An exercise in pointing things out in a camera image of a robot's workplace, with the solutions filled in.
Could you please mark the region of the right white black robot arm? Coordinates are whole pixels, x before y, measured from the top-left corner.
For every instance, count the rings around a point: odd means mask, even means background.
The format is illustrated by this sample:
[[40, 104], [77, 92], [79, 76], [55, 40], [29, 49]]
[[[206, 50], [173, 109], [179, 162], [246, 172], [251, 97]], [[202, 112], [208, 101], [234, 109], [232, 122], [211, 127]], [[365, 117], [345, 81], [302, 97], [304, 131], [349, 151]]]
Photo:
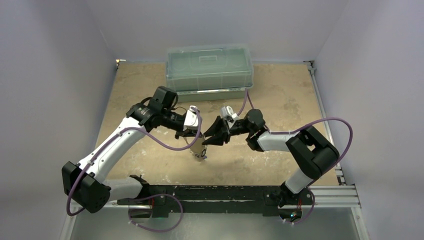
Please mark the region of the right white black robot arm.
[[251, 109], [244, 118], [226, 113], [218, 116], [204, 133], [203, 145], [222, 146], [232, 136], [247, 134], [245, 141], [256, 152], [289, 152], [298, 169], [280, 186], [280, 203], [292, 204], [301, 191], [329, 171], [340, 157], [339, 151], [314, 126], [309, 125], [296, 133], [274, 133], [266, 128], [259, 109]]

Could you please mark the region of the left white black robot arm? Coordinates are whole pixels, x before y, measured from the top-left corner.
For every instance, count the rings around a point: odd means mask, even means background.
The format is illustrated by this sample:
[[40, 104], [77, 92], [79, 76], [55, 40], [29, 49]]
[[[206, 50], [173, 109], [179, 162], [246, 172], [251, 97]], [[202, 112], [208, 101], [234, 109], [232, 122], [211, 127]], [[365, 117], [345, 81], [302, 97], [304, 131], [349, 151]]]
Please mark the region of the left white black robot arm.
[[[89, 155], [78, 163], [67, 162], [61, 169], [64, 192], [67, 195], [66, 213], [75, 216], [84, 210], [96, 213], [109, 201], [131, 199], [138, 205], [146, 203], [149, 191], [138, 176], [107, 181], [112, 168], [126, 152], [144, 137], [172, 151], [192, 147], [201, 136], [202, 118], [199, 109], [191, 105], [185, 114], [175, 112], [178, 94], [165, 86], [156, 88], [130, 107], [118, 127]], [[174, 130], [177, 134], [194, 131], [192, 142], [172, 147], [151, 134], [157, 127]]]

